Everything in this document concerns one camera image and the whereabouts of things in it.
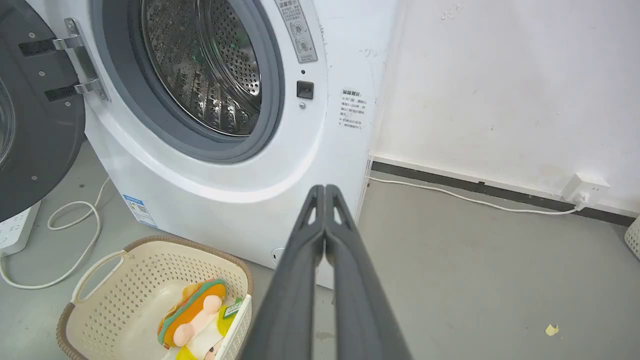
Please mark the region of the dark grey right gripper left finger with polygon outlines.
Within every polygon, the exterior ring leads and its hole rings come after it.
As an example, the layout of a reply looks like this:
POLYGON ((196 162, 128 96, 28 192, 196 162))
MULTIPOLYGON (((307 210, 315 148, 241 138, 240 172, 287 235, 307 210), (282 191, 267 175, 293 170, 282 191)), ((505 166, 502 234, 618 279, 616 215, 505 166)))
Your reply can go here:
POLYGON ((325 250, 325 186, 311 187, 286 242, 240 360, 313 357, 317 268, 325 250))

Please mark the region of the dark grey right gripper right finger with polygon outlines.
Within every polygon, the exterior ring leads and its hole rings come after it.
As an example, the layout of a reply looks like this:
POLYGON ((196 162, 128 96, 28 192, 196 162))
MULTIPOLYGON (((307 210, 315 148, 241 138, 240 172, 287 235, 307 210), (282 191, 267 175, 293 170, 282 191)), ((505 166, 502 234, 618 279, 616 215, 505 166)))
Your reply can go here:
POLYGON ((411 360, 341 190, 327 185, 324 202, 325 256, 334 271, 337 358, 411 360))

